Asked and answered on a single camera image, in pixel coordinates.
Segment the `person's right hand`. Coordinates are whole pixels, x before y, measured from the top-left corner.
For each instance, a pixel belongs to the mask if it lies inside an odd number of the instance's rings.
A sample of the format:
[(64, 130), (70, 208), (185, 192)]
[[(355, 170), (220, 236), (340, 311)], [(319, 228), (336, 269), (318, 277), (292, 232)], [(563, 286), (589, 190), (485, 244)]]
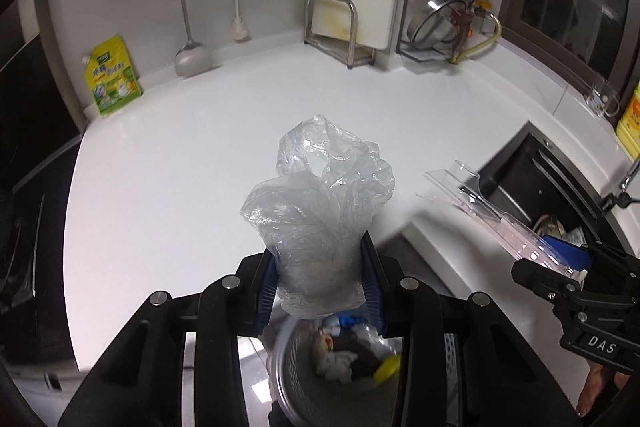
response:
[(622, 390), (629, 379), (628, 375), (613, 372), (612, 369), (596, 362), (589, 361), (588, 365), (589, 372), (576, 405), (579, 417), (585, 417), (591, 411), (597, 397), (609, 381), (612, 381), (618, 390)]

